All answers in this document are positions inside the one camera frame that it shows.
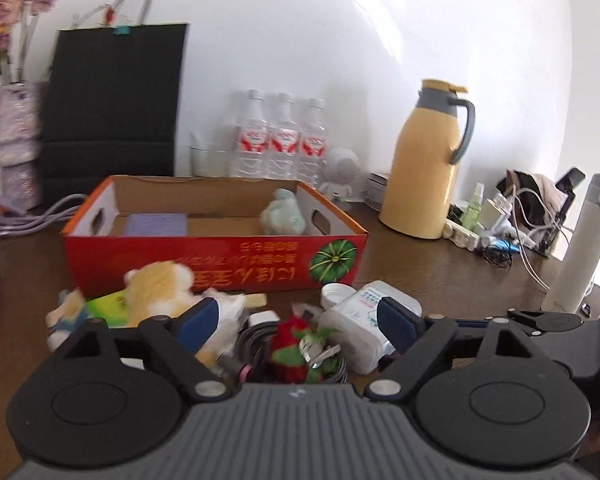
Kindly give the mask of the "orange white plush toy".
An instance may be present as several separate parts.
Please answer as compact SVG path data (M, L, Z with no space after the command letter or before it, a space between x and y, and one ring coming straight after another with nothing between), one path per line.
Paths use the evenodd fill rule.
M187 266L173 261L161 261L131 270L124 276L128 324L135 327L146 318L166 315L177 318L204 299L214 299L219 305L219 324L216 331L196 354L204 365L212 367L221 354L232 350L239 330L251 309L266 306L265 294L227 294L209 288L196 295L192 292L195 274ZM47 347L56 350L90 315L85 309L79 289L60 295L58 308L46 314Z

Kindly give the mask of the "purple textured vase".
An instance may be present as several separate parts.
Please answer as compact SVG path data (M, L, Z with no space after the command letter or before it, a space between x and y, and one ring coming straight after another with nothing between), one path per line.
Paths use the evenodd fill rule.
M25 81L0 87L0 178L2 195L18 209L42 202L40 156L41 86Z

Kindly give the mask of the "water bottle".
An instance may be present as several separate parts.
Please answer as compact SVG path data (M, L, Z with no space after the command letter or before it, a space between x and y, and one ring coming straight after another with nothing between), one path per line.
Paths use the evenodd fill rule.
M257 179L264 175L265 157L270 145L268 122L264 116L264 92L250 89L242 116L238 117L230 175Z
M327 146L324 107L322 99L309 99L300 134L297 178L312 188L320 183Z
M290 180L294 177L300 142L300 131L292 117L294 97L280 92L272 122L268 125L270 148L268 149L268 169L266 176L275 180Z

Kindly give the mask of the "black phone stand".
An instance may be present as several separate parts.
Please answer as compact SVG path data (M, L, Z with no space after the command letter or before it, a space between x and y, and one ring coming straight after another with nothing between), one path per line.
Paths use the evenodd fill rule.
M554 248L560 229L576 198L574 190L584 179L585 173L577 167L571 167L557 182L552 182L544 176L538 177L542 200L548 208L548 228L542 235L538 245L541 255L547 257Z

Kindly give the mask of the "left water bottle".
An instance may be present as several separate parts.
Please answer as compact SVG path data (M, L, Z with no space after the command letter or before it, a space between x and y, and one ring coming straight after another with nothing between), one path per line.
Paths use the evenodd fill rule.
M264 92L250 89L242 116L238 117L230 175L257 179L264 175L265 157L270 145L268 122L264 116Z

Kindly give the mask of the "red artificial rose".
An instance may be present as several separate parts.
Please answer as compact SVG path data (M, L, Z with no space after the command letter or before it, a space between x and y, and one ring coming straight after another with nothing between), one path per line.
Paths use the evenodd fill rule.
M277 324L268 342L268 364L280 384L342 384L348 379L346 358L336 328L312 327L293 316Z

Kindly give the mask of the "light green cloth toy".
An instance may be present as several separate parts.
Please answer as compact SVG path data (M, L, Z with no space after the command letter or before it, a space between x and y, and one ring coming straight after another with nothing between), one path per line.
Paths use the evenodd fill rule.
M260 214L260 226L268 235L298 236L306 230L296 194L286 188L274 192L274 200Z

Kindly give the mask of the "small glass cup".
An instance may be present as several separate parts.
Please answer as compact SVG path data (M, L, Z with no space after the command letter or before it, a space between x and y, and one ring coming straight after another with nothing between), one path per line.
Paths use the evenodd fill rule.
M190 171L194 177L222 178L228 175L230 152L218 148L198 132L190 134Z

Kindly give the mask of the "white power strip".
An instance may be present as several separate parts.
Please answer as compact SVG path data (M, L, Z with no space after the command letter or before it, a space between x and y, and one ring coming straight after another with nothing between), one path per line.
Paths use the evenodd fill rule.
M442 237L468 252L474 252L479 247L480 236L451 219L445 220Z

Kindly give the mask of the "right water bottle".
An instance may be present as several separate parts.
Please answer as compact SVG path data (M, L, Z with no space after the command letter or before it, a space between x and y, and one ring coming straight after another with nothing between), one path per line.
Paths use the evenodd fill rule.
M322 99L309 99L300 134L297 178L312 188L320 183L327 146L324 107Z

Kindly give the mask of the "black paper gift bag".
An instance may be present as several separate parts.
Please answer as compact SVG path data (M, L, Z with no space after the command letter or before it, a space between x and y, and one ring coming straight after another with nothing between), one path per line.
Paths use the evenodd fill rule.
M174 173L187 26L59 32L41 112L44 203L106 177Z

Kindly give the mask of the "yellow thermos jug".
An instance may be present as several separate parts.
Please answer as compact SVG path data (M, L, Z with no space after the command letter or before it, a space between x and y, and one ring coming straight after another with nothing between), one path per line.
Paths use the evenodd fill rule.
M442 237L460 161L475 129L467 89L425 79L396 140L379 220L421 240Z

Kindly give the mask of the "white round lid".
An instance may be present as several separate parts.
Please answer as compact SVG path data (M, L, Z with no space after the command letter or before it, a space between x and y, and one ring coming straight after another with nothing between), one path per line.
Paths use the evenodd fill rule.
M356 293L356 289L341 283L329 283L321 289L321 307L329 310Z

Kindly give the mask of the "middle water bottle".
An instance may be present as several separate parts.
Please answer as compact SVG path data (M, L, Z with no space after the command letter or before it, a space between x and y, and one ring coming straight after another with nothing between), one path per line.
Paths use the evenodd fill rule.
M268 149L268 169L266 176L275 180L290 180L294 177L300 142L300 131L292 117L294 97L280 92L272 122L268 125L270 148Z

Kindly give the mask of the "red cardboard fruit box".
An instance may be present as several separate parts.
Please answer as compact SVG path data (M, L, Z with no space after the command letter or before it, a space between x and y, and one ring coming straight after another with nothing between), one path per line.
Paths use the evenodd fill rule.
M278 188L296 194L306 230L268 235L260 214ZM184 237L126 237L130 214L185 214ZM367 232L321 193L298 181L111 176L62 230L74 284L87 297L123 287L131 270L174 261L193 289L281 292L352 284Z

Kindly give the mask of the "green snack packet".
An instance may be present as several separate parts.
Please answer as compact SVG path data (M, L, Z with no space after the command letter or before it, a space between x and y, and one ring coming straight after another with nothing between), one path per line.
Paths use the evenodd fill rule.
M128 324L129 312L123 290L88 300L85 309L91 318L102 318L109 327L122 327Z

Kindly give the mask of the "white insulated travel bottle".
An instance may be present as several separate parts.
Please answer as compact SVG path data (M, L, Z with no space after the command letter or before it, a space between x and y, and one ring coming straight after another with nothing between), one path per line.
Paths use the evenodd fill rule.
M550 290L541 304L543 312L575 314L586 296L600 261L600 174L594 174L576 228Z

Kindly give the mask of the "small green spray bottle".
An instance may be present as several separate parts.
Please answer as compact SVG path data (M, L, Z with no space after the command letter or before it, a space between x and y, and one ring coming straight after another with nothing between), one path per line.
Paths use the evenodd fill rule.
M477 182L474 189L474 194L472 194L471 200L468 202L462 216L460 217L460 224L468 231L475 229L478 223L482 207L483 193L484 184Z

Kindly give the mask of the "purple sponge pad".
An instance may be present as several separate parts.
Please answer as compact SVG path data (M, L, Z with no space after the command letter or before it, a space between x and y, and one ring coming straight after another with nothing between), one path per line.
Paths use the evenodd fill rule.
M130 214L122 231L126 237L184 237L186 234L185 214Z

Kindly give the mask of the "white wet wipes pack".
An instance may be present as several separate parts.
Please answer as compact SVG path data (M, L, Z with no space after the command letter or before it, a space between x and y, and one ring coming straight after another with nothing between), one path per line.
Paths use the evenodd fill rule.
M324 310L318 327L339 330L335 339L340 344L348 367L359 375L369 375L381 358L394 351L393 345L381 333L377 307L382 298L389 297L417 315L422 306L405 292L383 281L373 281L329 310Z

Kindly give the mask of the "white round robot figurine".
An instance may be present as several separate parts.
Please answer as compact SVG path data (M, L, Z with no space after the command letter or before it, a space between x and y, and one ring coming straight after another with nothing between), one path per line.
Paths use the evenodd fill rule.
M360 170L358 155L348 148L336 146L324 157L323 182L318 192L343 211L351 209L352 183Z

